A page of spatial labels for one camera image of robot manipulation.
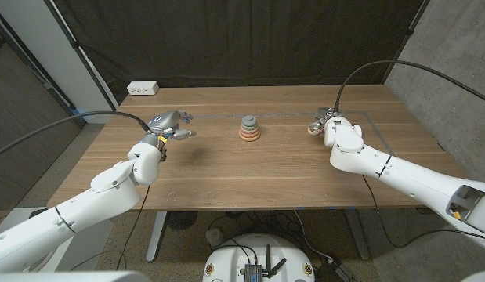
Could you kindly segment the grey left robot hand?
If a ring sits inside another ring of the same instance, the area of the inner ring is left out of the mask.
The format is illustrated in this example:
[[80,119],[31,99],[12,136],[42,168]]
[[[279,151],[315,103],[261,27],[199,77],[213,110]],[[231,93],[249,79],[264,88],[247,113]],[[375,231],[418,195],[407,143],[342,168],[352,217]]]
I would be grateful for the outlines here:
[[171,110],[152,118],[147,126],[148,132],[163,135],[174,140],[184,140],[196,136],[196,132],[179,127],[181,121],[189,124],[193,117],[186,111]]

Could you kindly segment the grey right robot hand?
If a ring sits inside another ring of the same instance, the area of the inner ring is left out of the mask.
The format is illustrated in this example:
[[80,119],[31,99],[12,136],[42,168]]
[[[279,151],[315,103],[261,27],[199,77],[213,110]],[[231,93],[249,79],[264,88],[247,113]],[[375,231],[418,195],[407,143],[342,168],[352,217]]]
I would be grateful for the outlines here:
[[320,107],[315,114],[315,121],[308,125],[307,132],[311,136],[317,136],[324,132],[326,122],[331,118],[345,117],[345,113],[333,108]]

